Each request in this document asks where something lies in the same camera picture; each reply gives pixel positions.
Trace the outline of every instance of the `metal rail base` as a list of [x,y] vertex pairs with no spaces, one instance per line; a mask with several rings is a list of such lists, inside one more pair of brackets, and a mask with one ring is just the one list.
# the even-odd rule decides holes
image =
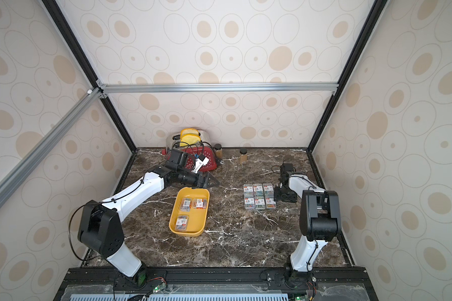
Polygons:
[[[165,278],[168,286],[251,284],[267,290],[280,290],[282,293],[307,294],[310,290],[304,278],[295,279],[293,273],[293,276],[285,281],[287,270],[279,267],[149,267],[147,274],[149,279]],[[370,301],[378,301],[372,282],[363,267],[313,268],[308,277],[317,290],[319,286],[327,284],[362,284]],[[149,294],[158,282],[150,281],[138,289],[113,267],[72,268],[67,272],[54,301],[60,301],[67,286],[107,284],[113,285],[114,291]]]

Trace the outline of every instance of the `black cable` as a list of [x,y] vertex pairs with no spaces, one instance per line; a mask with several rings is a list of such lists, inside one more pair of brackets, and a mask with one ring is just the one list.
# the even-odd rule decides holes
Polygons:
[[273,167],[279,167],[279,168],[281,168],[281,166],[280,166],[280,165],[273,165],[273,166],[271,166],[271,171],[272,171],[273,173],[280,174],[279,172],[275,172],[275,171],[273,170]]
[[193,147],[192,147],[189,143],[187,143],[187,142],[181,141],[181,142],[179,143],[179,145],[181,145],[181,143],[187,144],[186,149],[187,149],[188,147],[191,148],[191,154],[189,154],[189,153],[187,153],[187,152],[185,152],[185,153],[187,153],[188,156],[189,156],[189,155],[193,156],[193,166],[192,166],[192,168],[191,168],[191,170],[190,170],[190,171],[193,171],[194,168],[196,168],[196,157],[194,157],[194,149],[193,149]]
[[201,155],[203,155],[204,154],[204,143],[201,141],[201,145],[202,145],[202,151],[201,151]]
[[[300,177],[300,176],[294,175],[294,174],[292,174],[291,176],[289,176],[288,179],[289,179],[289,178],[301,178],[301,179],[307,181],[307,179],[305,179],[304,177]],[[314,193],[316,193],[317,196],[319,196],[319,193],[318,193],[318,192],[316,192],[316,191],[314,191],[314,190],[312,190],[312,191],[313,191]]]
[[[138,185],[136,188],[134,188],[134,190],[132,190],[131,192],[129,192],[128,194],[126,194],[126,195],[124,195],[124,196],[121,196],[120,198],[116,198],[116,199],[112,198],[110,201],[107,201],[107,202],[99,202],[99,204],[106,204],[106,203],[112,203],[112,202],[115,203],[115,202],[117,202],[117,200],[120,200],[121,198],[130,195],[131,193],[133,193],[134,191],[136,191],[136,190],[139,188],[139,186],[141,186],[142,184],[144,184],[144,177],[145,177],[145,173],[144,173],[144,175],[142,176],[141,182],[139,183],[139,185]],[[89,258],[89,259],[85,259],[85,258],[82,259],[82,258],[80,258],[80,257],[77,255],[77,253],[75,253],[74,247],[72,246],[72,238],[70,237],[70,227],[71,227],[71,225],[72,225],[72,219],[74,218],[75,214],[76,214],[80,209],[84,208],[84,207],[87,206],[87,205],[88,205],[88,204],[84,204],[84,205],[82,205],[82,206],[79,206],[79,207],[74,211],[74,213],[73,213],[72,216],[70,217],[70,220],[69,220],[69,228],[68,228],[69,244],[70,244],[70,248],[72,249],[72,253],[74,254],[74,256],[75,256],[78,260],[80,260],[80,261],[82,261],[82,262],[87,262],[87,261],[89,261],[89,260],[92,260],[92,259],[95,259],[95,258],[97,258],[97,257],[100,257],[100,255],[97,255],[97,256],[94,256],[94,257]]]
[[288,283],[285,281],[285,286],[289,289],[298,289],[298,286],[295,286],[295,288],[288,285]]
[[[308,204],[310,203],[310,195],[309,194],[308,194],[308,198],[307,198],[307,203]],[[313,233],[313,228],[311,229],[311,234],[313,235],[313,237],[315,237],[315,234]],[[313,255],[315,254],[316,250],[318,249],[318,241],[316,239],[314,239],[314,241],[316,242],[316,246],[315,246],[315,250],[313,251],[313,253],[310,256],[310,259],[308,259],[307,271],[308,271],[308,266],[310,265],[311,258],[313,258]],[[311,272],[311,271],[313,271],[313,264],[311,265],[311,270],[309,270],[308,272]]]
[[217,156],[216,153],[214,152],[214,148],[212,147],[212,145],[209,142],[206,141],[202,141],[201,143],[206,143],[207,145],[209,145],[209,147],[211,148],[212,151],[212,156],[214,157],[214,161],[219,164],[219,162],[221,161]]
[[140,301],[146,294],[138,294],[127,299],[127,301]]

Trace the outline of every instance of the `black frame edge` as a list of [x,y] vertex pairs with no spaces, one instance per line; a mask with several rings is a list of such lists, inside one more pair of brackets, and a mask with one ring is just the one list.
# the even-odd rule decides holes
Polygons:
[[[311,169],[313,170],[313,174],[315,175],[315,180],[317,181],[318,186],[325,189],[325,184],[323,183],[323,180],[321,179],[321,175],[319,174],[318,166],[316,165],[316,162],[313,158],[313,154],[307,150],[307,156],[308,156],[308,161],[310,162]],[[355,265],[355,262],[353,261],[353,257],[351,256],[351,252],[347,245],[347,240],[345,239],[343,232],[340,232],[340,234],[337,235],[337,239],[338,239],[338,243],[340,245],[340,250],[342,251],[346,266],[351,267],[351,266]]]
[[362,31],[360,32],[358,39],[355,42],[355,46],[353,46],[353,49],[350,53],[350,57],[347,60],[347,64],[345,65],[345,68],[340,75],[340,79],[338,80],[338,89],[328,101],[328,105],[326,106],[325,111],[323,112],[323,115],[321,116],[321,119],[315,130],[315,133],[311,138],[310,144],[308,145],[308,150],[310,152],[314,150],[316,144],[318,143],[318,140],[323,133],[326,124],[328,123],[328,120],[330,119],[330,116],[333,113],[333,110],[335,109],[335,106],[340,99],[340,96],[342,95],[353,70],[355,69],[358,59],[362,55],[362,52],[367,45],[368,39],[370,38],[370,35],[372,34],[387,2],[388,0],[375,0],[372,9],[370,9],[367,19],[365,20],[365,24],[363,24]]
[[[82,47],[80,46],[76,36],[74,35],[72,29],[70,28],[69,24],[67,23],[67,20],[62,13],[59,5],[55,2],[55,0],[42,0],[42,3],[44,4],[45,8],[48,11],[48,14],[51,16],[53,22],[55,23],[55,26],[59,29],[62,37],[66,41],[67,45],[69,46],[70,51],[74,55],[75,59],[77,60],[78,64],[80,65],[80,68],[84,71],[85,76],[91,83],[93,88],[99,87],[97,85],[97,74],[95,73],[94,69],[92,68],[92,65],[90,64],[89,60],[87,59],[87,56],[85,55]],[[134,152],[136,150],[136,146],[134,144],[134,141],[132,140],[131,136],[129,135],[129,132],[127,132],[126,127],[124,126],[124,123],[122,122],[121,118],[119,117],[116,109],[112,105],[110,99],[108,97],[101,98],[102,104],[105,107],[107,113],[111,117],[112,121],[114,122],[115,126],[117,127],[117,130],[121,134],[122,138],[127,144],[127,147],[130,149],[131,152]]]
[[319,187],[325,189],[325,184],[323,183],[323,180],[321,179],[321,176],[318,171],[318,166],[316,165],[316,162],[313,158],[313,154],[309,150],[306,150],[306,151],[307,151],[308,161],[310,162],[311,169],[313,170],[313,174],[315,175],[315,180],[317,181],[317,184]]
[[117,194],[122,190],[122,187],[124,186],[124,183],[126,182],[126,178],[129,175],[129,172],[131,171],[131,167],[134,164],[134,160],[137,156],[137,149],[133,151],[131,154],[131,157],[129,158],[129,161],[127,161],[126,168],[124,168],[124,172],[122,172],[121,179],[119,180],[119,183],[117,184],[116,190],[114,191],[114,194]]
[[[253,284],[267,286],[268,289],[281,290],[293,294],[305,294],[309,288],[301,285],[291,289],[284,285],[284,268],[282,267],[148,267],[148,273],[165,277],[169,284]],[[316,278],[313,285],[318,288],[323,284],[358,284],[364,285],[371,301],[378,301],[372,281],[364,267],[313,268],[311,276]],[[113,267],[71,268],[61,282],[54,301],[59,301],[68,286],[106,285],[114,286],[115,291],[126,293],[149,294],[156,285],[151,283],[140,289],[129,283]]]

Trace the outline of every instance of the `power cord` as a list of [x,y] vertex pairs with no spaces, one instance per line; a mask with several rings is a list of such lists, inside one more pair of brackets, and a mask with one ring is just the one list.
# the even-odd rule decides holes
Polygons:
[[312,289],[312,293],[311,293],[311,297],[309,298],[309,300],[310,301],[313,301],[313,299],[315,298],[315,296],[316,296],[316,288],[315,288],[315,286],[313,285],[313,283],[311,283],[311,282],[307,282],[307,285],[308,285],[308,289],[310,289],[310,285],[309,284],[311,284],[311,286],[313,287],[313,289]]
[[[112,202],[115,203],[115,202],[117,202],[118,200],[120,200],[121,198],[130,195],[131,193],[133,193],[134,191],[136,191],[136,190],[139,188],[139,186],[141,186],[142,184],[144,184],[144,177],[145,177],[145,173],[144,173],[144,175],[142,176],[141,182],[139,183],[139,185],[138,185],[136,188],[134,188],[134,190],[132,190],[131,192],[129,192],[128,194],[126,194],[126,195],[124,195],[124,196],[121,196],[121,197],[119,197],[119,198],[112,198],[110,201],[107,201],[107,202],[99,202],[99,204],[106,204],[106,203],[112,203]],[[72,253],[74,254],[74,256],[75,256],[78,260],[80,260],[80,261],[82,261],[82,262],[88,262],[88,261],[90,261],[90,260],[92,260],[92,259],[95,259],[95,258],[97,258],[97,257],[100,257],[100,255],[97,255],[97,256],[94,256],[94,257],[89,258],[89,259],[85,259],[85,258],[82,259],[82,258],[80,258],[80,257],[77,255],[77,253],[75,253],[74,247],[72,246],[72,238],[71,238],[71,236],[70,236],[70,227],[71,227],[71,225],[72,225],[72,219],[74,218],[75,214],[76,214],[80,209],[84,208],[86,205],[87,205],[87,204],[84,204],[84,205],[82,205],[82,206],[79,206],[79,207],[74,211],[74,213],[73,213],[72,216],[70,217],[70,220],[69,220],[69,227],[68,227],[68,235],[69,235],[69,244],[70,244],[70,248],[71,248]]]
[[[307,199],[307,203],[310,203],[310,195],[308,194],[308,199]],[[311,229],[311,234],[313,234],[313,237],[315,237],[315,234],[313,232],[313,228]],[[315,254],[316,250],[318,249],[318,241],[316,239],[314,239],[314,241],[316,242],[316,246],[315,246],[315,250],[313,251],[313,253],[310,256],[310,259],[308,259],[307,262],[307,270],[308,270],[308,266],[310,265],[310,261],[313,258],[313,255]],[[313,264],[311,265],[311,270],[309,270],[309,272],[311,272],[313,270]]]
[[273,166],[271,166],[271,172],[276,173],[276,174],[280,174],[279,171],[275,172],[275,171],[273,170],[273,167],[279,167],[279,168],[281,168],[281,166],[280,166],[280,165],[273,165]]
[[[165,285],[167,285],[167,282],[163,277],[156,277],[156,278],[147,280],[142,287],[144,287],[149,281],[152,281],[152,280],[161,280],[161,284],[164,283]],[[158,286],[156,286],[154,289],[152,289],[150,292],[148,292],[146,294],[137,294],[135,296],[132,296],[131,298],[127,299],[127,301],[140,301],[144,298],[144,296],[147,296],[147,295],[155,292],[157,287]]]
[[184,143],[184,144],[187,144],[187,146],[186,146],[186,149],[188,148],[188,147],[190,147],[191,148],[191,153],[189,154],[189,153],[187,153],[187,152],[185,152],[188,156],[192,156],[193,157],[193,166],[191,167],[191,170],[190,171],[192,171],[192,170],[194,170],[194,168],[196,168],[196,157],[194,156],[194,149],[193,149],[193,147],[189,144],[189,143],[187,143],[187,142],[184,142],[184,141],[181,141],[181,143]]

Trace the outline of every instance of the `bracket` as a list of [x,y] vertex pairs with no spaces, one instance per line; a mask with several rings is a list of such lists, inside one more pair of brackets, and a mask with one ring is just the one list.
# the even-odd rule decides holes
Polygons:
[[107,85],[104,84],[101,80],[96,80],[95,82],[97,83],[97,86],[99,87],[99,91],[100,91],[99,98],[107,98],[108,94],[103,91],[103,88],[105,88]]

